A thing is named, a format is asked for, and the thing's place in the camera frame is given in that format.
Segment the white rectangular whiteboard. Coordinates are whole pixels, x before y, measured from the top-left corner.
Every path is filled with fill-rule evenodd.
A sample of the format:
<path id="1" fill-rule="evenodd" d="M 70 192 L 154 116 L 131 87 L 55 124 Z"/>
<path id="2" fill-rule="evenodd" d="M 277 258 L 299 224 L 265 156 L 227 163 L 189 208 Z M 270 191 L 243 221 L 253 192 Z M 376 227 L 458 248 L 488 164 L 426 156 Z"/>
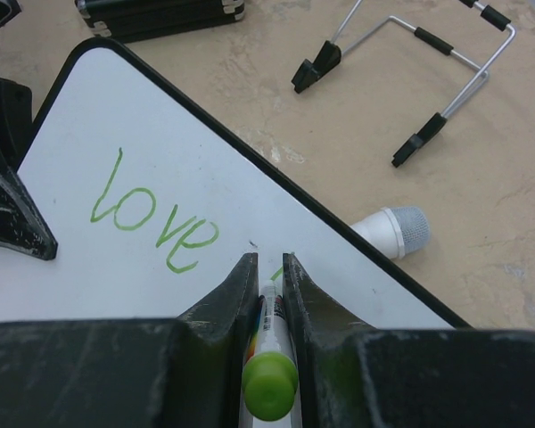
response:
<path id="1" fill-rule="evenodd" d="M 77 45 L 19 169 L 57 243 L 0 248 L 0 322 L 174 317 L 247 252 L 285 253 L 379 328 L 465 321 L 125 46 Z"/>

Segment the white microphone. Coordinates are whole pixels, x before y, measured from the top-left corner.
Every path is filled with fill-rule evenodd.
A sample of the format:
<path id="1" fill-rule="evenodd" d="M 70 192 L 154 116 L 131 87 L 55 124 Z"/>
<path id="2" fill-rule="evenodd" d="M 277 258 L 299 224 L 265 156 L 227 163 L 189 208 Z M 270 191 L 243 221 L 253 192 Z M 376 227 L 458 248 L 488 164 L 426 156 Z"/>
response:
<path id="1" fill-rule="evenodd" d="M 416 206 L 381 208 L 351 228 L 388 259 L 403 259 L 431 240 L 429 221 Z"/>

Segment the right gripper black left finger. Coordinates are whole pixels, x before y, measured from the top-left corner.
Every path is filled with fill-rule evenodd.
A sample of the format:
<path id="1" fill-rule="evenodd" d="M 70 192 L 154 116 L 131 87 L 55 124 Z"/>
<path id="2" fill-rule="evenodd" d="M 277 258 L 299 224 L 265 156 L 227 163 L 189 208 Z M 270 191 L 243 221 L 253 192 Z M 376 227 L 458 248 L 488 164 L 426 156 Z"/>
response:
<path id="1" fill-rule="evenodd" d="M 235 427 L 258 257 L 175 318 L 0 323 L 0 427 Z"/>

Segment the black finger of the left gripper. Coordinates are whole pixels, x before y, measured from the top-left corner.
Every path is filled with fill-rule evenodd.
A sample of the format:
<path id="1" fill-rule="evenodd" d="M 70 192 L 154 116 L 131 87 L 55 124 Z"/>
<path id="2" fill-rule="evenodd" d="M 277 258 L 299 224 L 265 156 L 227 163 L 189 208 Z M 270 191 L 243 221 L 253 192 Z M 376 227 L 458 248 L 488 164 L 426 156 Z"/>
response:
<path id="1" fill-rule="evenodd" d="M 0 247 L 51 260 L 58 243 L 18 169 L 31 144 L 31 90 L 0 78 Z"/>

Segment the green whiteboard marker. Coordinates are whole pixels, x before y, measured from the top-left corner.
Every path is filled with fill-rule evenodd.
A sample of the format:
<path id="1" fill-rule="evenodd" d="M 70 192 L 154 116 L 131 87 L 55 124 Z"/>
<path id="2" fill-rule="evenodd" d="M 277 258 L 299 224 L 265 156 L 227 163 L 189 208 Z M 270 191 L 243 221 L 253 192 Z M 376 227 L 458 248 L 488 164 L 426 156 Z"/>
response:
<path id="1" fill-rule="evenodd" d="M 283 269 L 259 288 L 242 374 L 243 425 L 301 427 L 299 373 L 284 308 Z"/>

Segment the black flat case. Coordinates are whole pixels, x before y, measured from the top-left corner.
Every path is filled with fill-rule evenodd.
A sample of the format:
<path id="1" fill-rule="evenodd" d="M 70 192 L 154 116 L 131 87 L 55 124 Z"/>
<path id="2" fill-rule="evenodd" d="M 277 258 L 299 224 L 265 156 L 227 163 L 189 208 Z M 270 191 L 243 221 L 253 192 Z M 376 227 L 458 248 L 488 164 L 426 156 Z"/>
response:
<path id="1" fill-rule="evenodd" d="M 239 1 L 77 1 L 76 8 L 96 37 L 132 43 L 240 21 Z"/>

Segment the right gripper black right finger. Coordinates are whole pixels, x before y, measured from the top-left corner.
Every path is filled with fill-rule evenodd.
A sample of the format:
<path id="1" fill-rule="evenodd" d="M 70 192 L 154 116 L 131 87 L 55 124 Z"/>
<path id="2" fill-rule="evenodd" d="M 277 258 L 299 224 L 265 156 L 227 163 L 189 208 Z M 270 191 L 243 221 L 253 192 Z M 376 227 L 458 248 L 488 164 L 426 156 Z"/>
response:
<path id="1" fill-rule="evenodd" d="M 535 427 L 535 331 L 378 329 L 283 257 L 306 427 Z"/>

